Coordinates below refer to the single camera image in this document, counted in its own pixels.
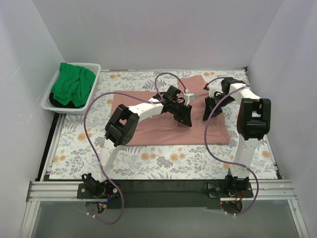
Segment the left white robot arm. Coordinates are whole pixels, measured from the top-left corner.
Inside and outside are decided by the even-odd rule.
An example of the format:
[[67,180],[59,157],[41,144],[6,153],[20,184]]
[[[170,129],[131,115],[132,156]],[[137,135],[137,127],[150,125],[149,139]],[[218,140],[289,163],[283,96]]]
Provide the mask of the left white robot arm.
[[82,180],[87,191],[94,198],[103,198],[108,194],[105,182],[110,182],[117,192],[122,194],[119,187],[109,179],[107,173],[119,150],[132,140],[139,122],[169,112],[177,122],[188,127],[192,126],[192,106],[189,103],[196,99],[196,95],[190,93],[188,89],[185,89],[185,93],[181,96],[181,101],[178,101],[178,95],[181,94],[181,91],[174,86],[170,86],[166,92],[159,92],[148,100],[121,92],[113,92],[113,94],[127,96],[142,103],[129,107],[123,104],[117,106],[105,126],[105,145],[100,155],[91,142],[87,131],[86,119],[91,107],[88,106],[84,114],[83,126],[89,144],[97,158],[98,165],[92,173],[83,174]]

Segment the pink t-shirt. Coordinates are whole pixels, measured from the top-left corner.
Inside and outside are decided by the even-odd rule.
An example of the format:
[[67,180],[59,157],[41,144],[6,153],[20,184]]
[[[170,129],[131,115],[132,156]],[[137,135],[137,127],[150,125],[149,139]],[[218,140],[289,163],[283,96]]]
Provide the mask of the pink t-shirt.
[[[152,145],[203,145],[204,132],[207,121],[203,121],[205,112],[205,97],[208,92],[203,88],[205,81],[201,75],[183,78],[189,92],[196,94],[197,98],[190,102],[192,127],[187,127],[174,120],[171,113],[163,113],[153,116],[138,123],[136,131],[127,144],[128,146],[152,146]],[[146,91],[119,91],[144,100],[155,95],[154,92]],[[118,105],[133,106],[141,101],[115,94],[113,97],[111,113]],[[207,142],[209,144],[228,144],[231,140],[229,132],[225,126],[225,117],[221,113],[211,118],[207,130]]]

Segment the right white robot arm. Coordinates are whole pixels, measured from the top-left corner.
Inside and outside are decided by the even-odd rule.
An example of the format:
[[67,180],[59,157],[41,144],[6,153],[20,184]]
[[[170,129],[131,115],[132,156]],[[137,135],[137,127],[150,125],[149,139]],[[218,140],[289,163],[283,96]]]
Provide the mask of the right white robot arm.
[[250,165],[255,149],[270,130],[271,100],[255,95],[242,80],[232,77],[222,77],[221,80],[221,92],[212,90],[210,82],[204,87],[209,95],[205,98],[203,120],[209,123],[212,117],[222,113],[222,107],[234,101],[240,105],[237,119],[238,147],[221,185],[228,196],[235,197],[250,190]]

